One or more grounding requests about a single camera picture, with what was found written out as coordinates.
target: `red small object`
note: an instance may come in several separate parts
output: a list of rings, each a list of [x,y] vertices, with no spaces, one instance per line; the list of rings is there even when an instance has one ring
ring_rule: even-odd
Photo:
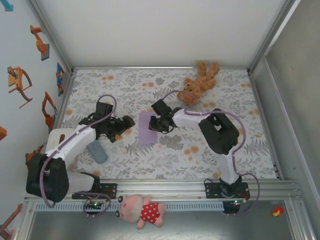
[[[280,217],[282,214],[284,214],[285,210],[282,206],[277,206],[275,209],[272,211],[272,215],[275,216],[276,218]]]

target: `red polka dot dress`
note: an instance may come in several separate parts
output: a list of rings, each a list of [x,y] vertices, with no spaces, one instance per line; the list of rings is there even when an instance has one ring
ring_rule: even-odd
[[[142,207],[140,218],[143,221],[155,224],[159,216],[160,213],[158,211],[158,203],[149,203],[148,205],[144,205]]]

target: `metal floor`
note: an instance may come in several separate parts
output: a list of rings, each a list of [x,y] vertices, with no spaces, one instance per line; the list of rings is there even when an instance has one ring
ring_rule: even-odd
[[[29,240],[289,240],[287,216],[273,217],[280,201],[259,201],[251,212],[226,217],[221,212],[166,212],[164,226],[136,224],[114,212],[87,219],[82,212],[36,212]]]

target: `purple cloth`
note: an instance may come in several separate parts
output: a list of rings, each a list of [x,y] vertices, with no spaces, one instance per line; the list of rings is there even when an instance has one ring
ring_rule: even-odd
[[[156,144],[158,143],[157,132],[149,130],[151,116],[156,116],[155,112],[140,112],[138,126],[138,143],[139,144]]]

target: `black mounting plate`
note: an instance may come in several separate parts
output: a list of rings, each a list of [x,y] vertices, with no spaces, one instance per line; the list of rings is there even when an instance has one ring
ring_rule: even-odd
[[[117,198],[117,184],[116,183],[101,183],[100,193],[107,194],[111,199]],[[72,199],[92,199],[92,196],[81,195],[79,193],[72,194]],[[103,196],[99,196],[95,199],[105,199]]]
[[[204,187],[205,187],[205,195],[207,199],[223,199],[223,201],[227,201],[228,199],[230,199],[230,201],[233,201],[233,199],[249,199],[250,198],[248,183],[246,182],[241,182],[235,195],[230,198],[222,195],[220,182],[214,182],[214,183],[206,182],[204,184]]]

